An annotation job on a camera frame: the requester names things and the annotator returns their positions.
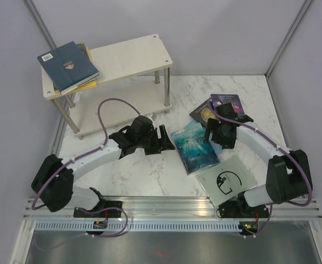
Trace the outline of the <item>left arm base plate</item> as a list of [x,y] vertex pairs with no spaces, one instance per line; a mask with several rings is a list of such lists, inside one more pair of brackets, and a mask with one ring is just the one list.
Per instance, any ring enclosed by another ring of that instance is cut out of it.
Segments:
[[119,218],[121,217],[121,211],[115,209],[123,208],[122,201],[109,201],[105,200],[103,202],[99,202],[92,210],[80,209],[78,207],[75,208],[73,217],[74,218]]

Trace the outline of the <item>yellow Little Prince book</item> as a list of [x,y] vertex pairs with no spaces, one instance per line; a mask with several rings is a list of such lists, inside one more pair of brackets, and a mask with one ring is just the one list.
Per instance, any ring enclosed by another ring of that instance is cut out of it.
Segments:
[[64,48],[61,46],[60,54],[67,54],[62,59],[62,71],[59,73],[57,81],[53,81],[53,87],[56,93],[66,95],[78,89],[85,89],[97,85],[99,71],[78,48]]

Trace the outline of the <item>green Alice Wonderland book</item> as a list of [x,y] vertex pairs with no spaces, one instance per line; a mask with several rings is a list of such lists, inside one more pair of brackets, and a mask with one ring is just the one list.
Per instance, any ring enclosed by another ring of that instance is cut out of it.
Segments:
[[81,50],[81,52],[91,61],[90,50],[85,46],[85,44],[78,43],[77,46]]

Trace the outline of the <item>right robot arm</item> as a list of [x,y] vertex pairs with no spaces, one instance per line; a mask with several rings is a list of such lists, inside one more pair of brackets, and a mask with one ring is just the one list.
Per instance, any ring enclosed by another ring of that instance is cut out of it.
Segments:
[[269,218],[267,206],[288,203],[306,207],[313,198],[313,184],[307,154],[275,143],[248,115],[239,116],[232,104],[211,97],[208,108],[214,114],[206,125],[204,138],[222,149],[233,149],[240,141],[267,165],[265,184],[240,191],[235,201],[218,207],[220,218]]

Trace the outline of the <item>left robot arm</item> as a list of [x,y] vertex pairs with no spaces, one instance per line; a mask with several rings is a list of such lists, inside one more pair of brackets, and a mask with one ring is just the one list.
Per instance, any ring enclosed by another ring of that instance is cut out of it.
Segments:
[[36,197],[32,209],[42,201],[42,207],[50,212],[58,212],[67,205],[74,206],[80,217],[100,217],[118,207],[108,207],[103,195],[95,188],[78,188],[74,183],[88,172],[110,162],[120,160],[143,149],[145,155],[156,155],[174,150],[164,125],[155,128],[151,119],[140,115],[131,125],[127,125],[107,136],[105,141],[78,155],[59,158],[54,154],[47,156],[31,183]]

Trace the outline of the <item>teal ocean cover book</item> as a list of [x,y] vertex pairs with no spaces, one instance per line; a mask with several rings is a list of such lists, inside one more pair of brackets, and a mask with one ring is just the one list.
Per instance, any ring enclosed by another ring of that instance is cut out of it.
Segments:
[[220,161],[209,141],[204,139],[205,130],[195,122],[171,133],[175,148],[188,175],[217,165]]

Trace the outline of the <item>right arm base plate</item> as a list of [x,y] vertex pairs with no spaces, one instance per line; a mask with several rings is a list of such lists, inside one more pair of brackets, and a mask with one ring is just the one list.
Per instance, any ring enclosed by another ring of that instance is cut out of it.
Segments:
[[236,201],[227,201],[218,207],[220,218],[246,219],[246,218],[268,218],[269,209],[265,205],[249,207],[239,205]]

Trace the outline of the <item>navy blue hardcover book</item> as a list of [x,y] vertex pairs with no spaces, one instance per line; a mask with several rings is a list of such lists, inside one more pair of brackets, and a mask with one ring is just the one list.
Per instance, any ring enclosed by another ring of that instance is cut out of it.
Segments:
[[62,95],[99,76],[98,69],[74,41],[38,56],[37,60]]

